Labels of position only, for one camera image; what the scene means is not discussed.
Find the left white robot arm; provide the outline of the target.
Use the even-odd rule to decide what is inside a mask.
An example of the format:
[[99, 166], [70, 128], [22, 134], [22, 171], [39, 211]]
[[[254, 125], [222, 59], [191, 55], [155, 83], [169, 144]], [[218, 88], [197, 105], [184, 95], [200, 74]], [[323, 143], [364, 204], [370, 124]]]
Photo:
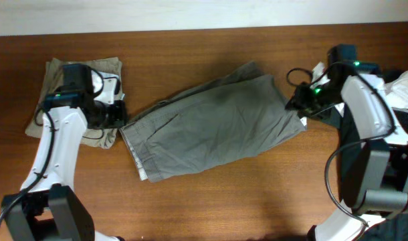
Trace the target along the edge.
[[42, 132], [31, 170], [19, 193], [1, 202], [0, 227], [6, 224], [13, 240], [112, 239], [96, 231], [74, 192], [74, 174], [86, 131], [126, 124], [120, 77], [85, 64], [64, 65], [62, 77], [38, 107]]

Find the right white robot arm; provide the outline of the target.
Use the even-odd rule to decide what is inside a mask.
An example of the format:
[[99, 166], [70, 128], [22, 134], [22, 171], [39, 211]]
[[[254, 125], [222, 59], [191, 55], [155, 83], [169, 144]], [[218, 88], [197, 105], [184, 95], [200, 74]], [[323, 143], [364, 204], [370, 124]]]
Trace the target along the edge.
[[369, 228], [408, 214], [408, 133], [387, 100], [379, 66], [358, 60], [354, 45], [334, 46], [328, 51], [328, 67], [307, 75], [310, 82], [296, 85], [286, 109], [322, 121], [337, 104], [344, 104], [359, 136], [328, 158], [325, 172], [342, 152], [359, 151], [341, 175], [340, 199], [334, 196], [329, 177], [324, 178], [337, 209], [311, 227], [307, 239], [358, 240]]

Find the beige shorts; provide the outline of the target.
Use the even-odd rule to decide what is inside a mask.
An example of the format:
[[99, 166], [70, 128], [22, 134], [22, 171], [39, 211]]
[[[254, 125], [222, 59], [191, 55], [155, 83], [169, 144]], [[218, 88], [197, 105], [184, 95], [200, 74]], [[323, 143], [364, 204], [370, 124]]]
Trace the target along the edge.
[[[38, 107], [40, 106], [46, 94], [53, 92], [57, 87], [63, 84], [62, 66], [65, 64], [85, 64], [93, 69], [96, 69], [99, 72], [117, 75], [119, 77], [119, 80], [121, 80], [122, 62], [117, 57], [89, 60], [85, 62], [67, 62], [59, 60], [57, 58], [52, 58], [51, 61], [45, 63], [45, 75], [43, 77], [39, 99], [35, 108], [35, 114], [37, 114], [38, 123], [42, 123], [43, 114], [42, 111], [37, 113]], [[116, 133], [116, 129], [87, 129], [84, 133], [84, 137], [81, 140], [81, 144], [90, 147], [109, 149], [115, 142]]]

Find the grey cargo shorts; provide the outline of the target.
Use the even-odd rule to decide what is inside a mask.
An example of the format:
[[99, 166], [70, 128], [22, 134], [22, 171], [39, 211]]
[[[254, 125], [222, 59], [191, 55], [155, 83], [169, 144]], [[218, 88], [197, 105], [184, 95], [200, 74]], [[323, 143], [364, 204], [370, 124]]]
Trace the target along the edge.
[[306, 130], [274, 77], [249, 62], [162, 100], [120, 133], [140, 178], [158, 182], [255, 157]]

